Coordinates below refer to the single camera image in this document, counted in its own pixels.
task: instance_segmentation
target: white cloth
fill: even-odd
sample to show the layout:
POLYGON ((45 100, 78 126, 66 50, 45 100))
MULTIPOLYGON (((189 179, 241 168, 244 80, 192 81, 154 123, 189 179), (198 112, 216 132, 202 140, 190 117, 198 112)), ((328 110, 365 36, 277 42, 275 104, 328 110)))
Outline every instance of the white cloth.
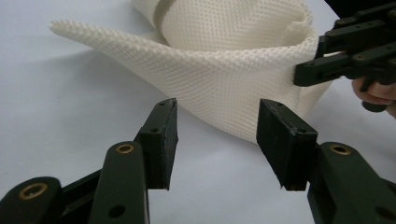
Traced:
POLYGON ((50 29, 102 51, 205 122, 251 142, 261 98, 304 117, 330 83, 293 86, 318 36, 304 0, 136 0, 160 32, 137 36, 75 21, 50 29))

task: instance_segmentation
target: black plastic part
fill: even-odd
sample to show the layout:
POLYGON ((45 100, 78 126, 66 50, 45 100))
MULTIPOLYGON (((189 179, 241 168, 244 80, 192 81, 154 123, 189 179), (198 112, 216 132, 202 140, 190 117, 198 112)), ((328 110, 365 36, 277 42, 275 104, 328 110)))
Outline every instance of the black plastic part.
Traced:
POLYGON ((383 21, 367 21, 326 32, 326 53, 347 51, 353 53, 377 44, 385 28, 383 21))
POLYGON ((383 67, 384 71, 386 71, 388 69, 386 59, 394 55, 396 55, 396 42, 391 42, 373 49, 362 50, 352 55, 351 58, 355 66, 383 67))
POLYGON ((63 188, 66 208, 57 223, 86 224, 88 222, 101 172, 102 170, 96 171, 63 188))
POLYGON ((53 177, 27 180, 0 202, 0 223, 52 224, 64 211, 61 184, 53 177))
POLYGON ((169 189, 177 146, 177 100, 155 105, 135 141, 144 149, 149 189, 169 189))
POLYGON ((122 142, 108 150, 88 223, 149 223, 145 164, 139 143, 122 142))
POLYGON ((387 105, 375 105, 375 104, 370 104, 368 102, 362 101, 361 105, 364 107, 364 109, 371 111, 373 113, 380 113, 384 110, 387 109, 387 105))
POLYGON ((256 137, 280 185, 305 190, 318 133, 285 105, 261 99, 256 137))
POLYGON ((336 204, 332 223, 396 222, 396 195, 354 148, 324 143, 317 165, 336 204))
POLYGON ((361 13, 356 13, 353 18, 361 19, 366 18, 368 16, 372 16, 377 11, 383 7, 381 5, 385 5, 387 3, 392 3, 394 0, 348 0, 348 1, 340 1, 340 0, 325 0, 327 4, 332 8, 332 10, 338 15, 340 18, 344 18, 352 15, 356 11, 363 11, 361 13))
POLYGON ((326 50, 326 36, 325 35, 321 35, 319 37, 319 41, 318 41, 318 49, 317 49, 317 54, 315 55, 315 58, 321 58, 323 57, 323 55, 325 54, 325 50, 326 50))
POLYGON ((317 58, 295 66, 293 84, 301 87, 316 85, 344 76, 351 69, 350 58, 345 54, 317 58))
POLYGON ((315 223, 332 224, 337 208, 329 190, 317 190, 311 183, 307 197, 315 223))
POLYGON ((390 188, 390 190, 392 190, 392 192, 396 195, 396 184, 393 182, 390 182, 386 179, 383 179, 385 181, 385 183, 388 185, 388 187, 390 188))

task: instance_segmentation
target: white table surface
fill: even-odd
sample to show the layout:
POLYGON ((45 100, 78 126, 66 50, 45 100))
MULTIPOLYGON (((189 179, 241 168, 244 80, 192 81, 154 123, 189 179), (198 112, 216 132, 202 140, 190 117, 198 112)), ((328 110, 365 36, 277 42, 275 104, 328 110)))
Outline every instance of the white table surface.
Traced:
MULTIPOLYGON (((308 0, 320 34, 336 16, 308 0)), ((152 28, 128 0, 0 0, 0 197, 36 176, 62 185, 103 165, 132 140, 167 97, 111 58, 54 35, 71 19, 142 34, 152 28)), ((356 148, 396 181, 396 122, 361 107, 350 80, 335 80, 306 121, 318 142, 356 148)), ((178 110, 179 143, 170 191, 150 190, 151 223, 313 223, 306 192, 287 192, 257 145, 178 110)))

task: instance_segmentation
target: finger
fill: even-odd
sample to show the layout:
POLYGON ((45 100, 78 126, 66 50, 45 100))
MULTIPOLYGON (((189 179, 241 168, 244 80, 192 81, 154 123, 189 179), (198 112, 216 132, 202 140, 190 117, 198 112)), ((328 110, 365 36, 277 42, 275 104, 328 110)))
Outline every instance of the finger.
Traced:
POLYGON ((361 92, 360 88, 361 85, 364 81, 364 78, 358 78, 352 81, 352 88, 355 94, 361 98, 361 100, 368 102, 370 104, 375 104, 375 105, 390 105, 392 104, 392 100, 390 99, 384 99, 381 97, 376 97, 371 95, 369 92, 361 92))
POLYGON ((396 100, 396 84, 385 86, 375 82, 370 86, 368 93, 379 98, 396 100))

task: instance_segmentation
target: brass screw insert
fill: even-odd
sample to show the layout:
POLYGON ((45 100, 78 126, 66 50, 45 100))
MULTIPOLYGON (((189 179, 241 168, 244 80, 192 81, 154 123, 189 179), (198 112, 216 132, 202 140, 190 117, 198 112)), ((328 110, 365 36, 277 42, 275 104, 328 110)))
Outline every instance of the brass screw insert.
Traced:
POLYGON ((116 148, 116 152, 118 152, 120 154, 127 154, 127 153, 132 152, 133 150, 134 150, 133 145, 121 145, 116 148))
POLYGON ((31 200, 42 194, 47 188, 48 185, 46 183, 34 183, 22 189, 18 196, 22 200, 31 200))
POLYGON ((335 152, 335 153, 343 155, 343 156, 347 156, 352 153, 349 148, 338 146, 338 145, 332 145, 332 146, 330 146, 330 149, 332 150, 332 152, 335 152))

